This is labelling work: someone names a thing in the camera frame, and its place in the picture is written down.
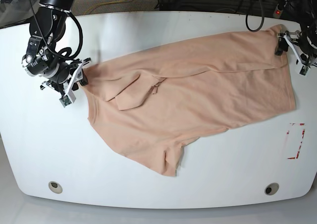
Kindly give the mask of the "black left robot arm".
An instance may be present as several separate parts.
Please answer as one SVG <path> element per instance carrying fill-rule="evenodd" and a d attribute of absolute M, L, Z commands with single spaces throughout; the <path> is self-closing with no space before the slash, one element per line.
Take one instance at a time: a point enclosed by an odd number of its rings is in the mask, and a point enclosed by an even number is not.
<path fill-rule="evenodd" d="M 291 44 L 301 50 L 300 59 L 307 66 L 317 65 L 317 0 L 277 0 L 273 17 L 286 13 L 300 30 L 285 32 Z"/>

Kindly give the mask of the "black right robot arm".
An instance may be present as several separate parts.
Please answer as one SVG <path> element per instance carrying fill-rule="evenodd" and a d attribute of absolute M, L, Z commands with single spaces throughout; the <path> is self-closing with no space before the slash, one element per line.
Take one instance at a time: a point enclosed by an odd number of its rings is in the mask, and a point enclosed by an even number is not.
<path fill-rule="evenodd" d="M 33 11 L 29 25 L 30 38 L 22 65 L 30 76 L 47 78 L 48 85 L 62 95 L 64 88 L 81 60 L 78 55 L 83 46 L 83 31 L 71 12 L 75 0 L 40 0 L 38 11 Z M 79 32 L 76 51 L 65 47 L 56 51 L 56 44 L 66 31 L 66 19 L 70 17 Z"/>

